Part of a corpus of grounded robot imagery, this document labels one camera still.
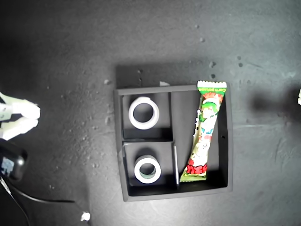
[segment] black box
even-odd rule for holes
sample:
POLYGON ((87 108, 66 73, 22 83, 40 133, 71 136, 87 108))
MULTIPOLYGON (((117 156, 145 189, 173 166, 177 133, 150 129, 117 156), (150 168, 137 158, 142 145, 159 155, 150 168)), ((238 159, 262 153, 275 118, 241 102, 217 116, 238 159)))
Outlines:
POLYGON ((116 146, 123 199, 155 200, 228 192, 233 185, 233 132, 230 89, 227 87, 208 153, 207 180, 179 183, 189 159, 200 103, 196 85, 118 89, 114 93, 116 146), (135 128, 128 109, 137 97, 150 97, 160 119, 151 129, 135 128), (155 183, 143 184, 134 176, 135 160, 154 156, 161 168, 155 183))

